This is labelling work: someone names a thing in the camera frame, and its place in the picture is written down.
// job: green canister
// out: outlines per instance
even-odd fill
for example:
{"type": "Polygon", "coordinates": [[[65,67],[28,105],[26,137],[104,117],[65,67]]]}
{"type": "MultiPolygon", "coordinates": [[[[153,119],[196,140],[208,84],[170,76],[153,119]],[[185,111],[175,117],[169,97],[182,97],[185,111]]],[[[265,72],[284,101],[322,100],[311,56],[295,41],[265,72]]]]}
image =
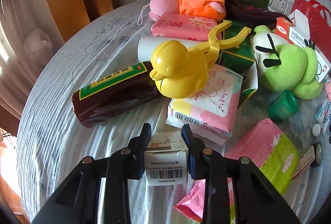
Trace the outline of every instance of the green canister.
{"type": "Polygon", "coordinates": [[[284,90],[274,99],[268,108],[269,118],[272,121],[285,120],[297,112],[297,100],[289,90],[284,90]]]}

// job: metal screw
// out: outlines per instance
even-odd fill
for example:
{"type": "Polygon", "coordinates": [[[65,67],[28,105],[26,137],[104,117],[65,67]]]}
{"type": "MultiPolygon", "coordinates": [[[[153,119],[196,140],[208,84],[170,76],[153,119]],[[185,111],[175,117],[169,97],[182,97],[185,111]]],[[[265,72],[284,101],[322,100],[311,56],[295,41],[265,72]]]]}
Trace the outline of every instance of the metal screw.
{"type": "Polygon", "coordinates": [[[242,158],[240,158],[240,162],[242,164],[249,164],[251,161],[249,160],[248,157],[242,157],[242,158]]]}
{"type": "Polygon", "coordinates": [[[90,156],[87,156],[87,157],[83,158],[83,163],[84,163],[84,164],[89,164],[89,163],[91,163],[92,161],[93,161],[93,158],[90,157],[90,156]]]}
{"type": "Polygon", "coordinates": [[[131,150],[129,149],[129,148],[123,148],[122,150],[121,150],[121,154],[122,155],[127,155],[127,154],[130,154],[130,152],[131,152],[131,150]]]}
{"type": "Polygon", "coordinates": [[[204,150],[202,150],[202,152],[205,155],[211,155],[212,154],[212,149],[207,147],[204,150]]]}

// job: round table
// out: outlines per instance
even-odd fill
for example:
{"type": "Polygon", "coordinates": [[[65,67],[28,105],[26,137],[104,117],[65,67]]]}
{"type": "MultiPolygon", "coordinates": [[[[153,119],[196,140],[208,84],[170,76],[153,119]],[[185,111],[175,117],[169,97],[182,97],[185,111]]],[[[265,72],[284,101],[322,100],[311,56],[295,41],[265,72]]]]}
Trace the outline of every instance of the round table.
{"type": "MultiPolygon", "coordinates": [[[[165,124],[169,99],[161,98],[104,124],[87,129],[77,120],[72,94],[89,83],[138,62],[141,36],[151,34],[151,21],[137,25],[147,0],[120,7],[103,15],[73,36],[52,58],[34,85],[25,105],[18,130],[18,174],[23,206],[32,220],[47,198],[84,156],[109,157],[140,134],[144,122],[153,132],[176,130],[165,124]]],[[[204,142],[220,153],[226,152],[258,121],[267,117],[268,104],[277,93],[260,88],[238,110],[232,137],[219,146],[204,142]]],[[[299,151],[317,140],[323,145],[323,161],[318,168],[305,170],[291,184],[285,199],[302,223],[307,223],[330,193],[331,148],[329,133],[314,138],[317,108],[312,101],[299,103],[300,112],[279,127],[299,151]]],[[[129,181],[133,223],[191,223],[173,209],[192,188],[187,184],[148,187],[145,175],[129,181]]],[[[103,207],[99,207],[102,222],[103,207]]]]}

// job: green and yellow label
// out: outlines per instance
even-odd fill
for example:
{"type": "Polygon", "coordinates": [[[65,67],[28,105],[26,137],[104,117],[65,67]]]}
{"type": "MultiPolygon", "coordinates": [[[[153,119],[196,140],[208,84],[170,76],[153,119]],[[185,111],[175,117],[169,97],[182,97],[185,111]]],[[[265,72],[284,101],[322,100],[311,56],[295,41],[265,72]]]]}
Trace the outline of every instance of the green and yellow label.
{"type": "Polygon", "coordinates": [[[136,65],[127,67],[123,70],[117,71],[93,82],[92,84],[83,87],[79,90],[79,100],[83,100],[99,91],[102,91],[108,87],[116,85],[124,80],[131,77],[135,77],[143,72],[147,72],[147,68],[143,63],[138,63],[136,65]]]}

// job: brown bottle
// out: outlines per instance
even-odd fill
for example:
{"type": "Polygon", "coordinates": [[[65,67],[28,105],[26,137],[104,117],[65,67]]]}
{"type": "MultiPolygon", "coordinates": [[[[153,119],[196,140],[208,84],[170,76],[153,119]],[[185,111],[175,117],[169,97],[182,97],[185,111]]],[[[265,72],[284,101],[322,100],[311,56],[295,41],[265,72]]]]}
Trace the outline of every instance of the brown bottle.
{"type": "Polygon", "coordinates": [[[152,69],[150,62],[138,63],[76,91],[72,106],[79,121],[91,128],[161,97],[152,69]]]}

